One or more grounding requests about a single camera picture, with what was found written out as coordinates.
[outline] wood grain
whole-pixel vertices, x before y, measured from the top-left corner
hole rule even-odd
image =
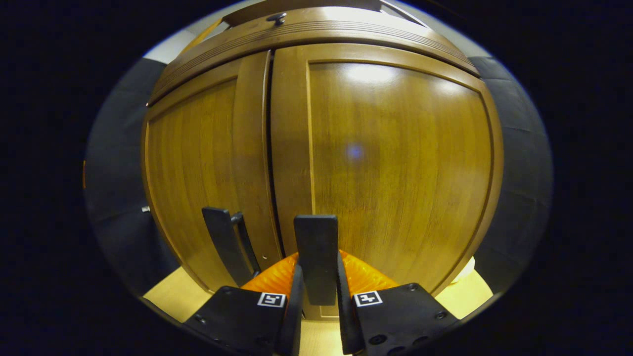
[[[181,54],[167,65],[158,79],[149,106],[191,78],[235,58],[267,49],[323,42],[405,49],[479,75],[455,45],[427,27],[370,10],[306,8],[287,11],[281,26],[266,21],[264,16],[213,36]]]
[[[275,53],[271,106],[287,253],[295,215],[336,214],[340,248],[397,283],[436,295],[453,280],[486,233],[503,171],[481,80],[397,49],[296,46]]]
[[[215,20],[215,22],[213,22],[209,27],[207,27],[204,31],[200,32],[196,38],[194,38],[193,40],[191,40],[191,42],[186,45],[185,48],[182,49],[182,51],[178,54],[179,56],[185,52],[187,52],[188,50],[192,49],[194,46],[197,46],[200,42],[203,41],[203,39],[211,33],[211,31],[215,30],[216,27],[218,27],[220,24],[222,23],[222,18],[219,18],[217,20]]]
[[[343,356],[341,327],[335,321],[301,321],[299,356]]]
[[[209,291],[235,282],[213,246],[202,207],[244,214],[262,269],[281,258],[268,181],[269,61],[268,52],[254,54],[200,75],[153,106],[144,123],[151,213],[181,266]]]
[[[143,298],[154,303],[170,317],[179,322],[185,322],[212,295],[209,291],[200,288],[191,276],[179,267],[145,293]]]
[[[372,11],[380,10],[379,0],[266,0],[247,6],[225,16],[225,22],[231,27],[289,10],[314,8],[321,6],[345,6]]]

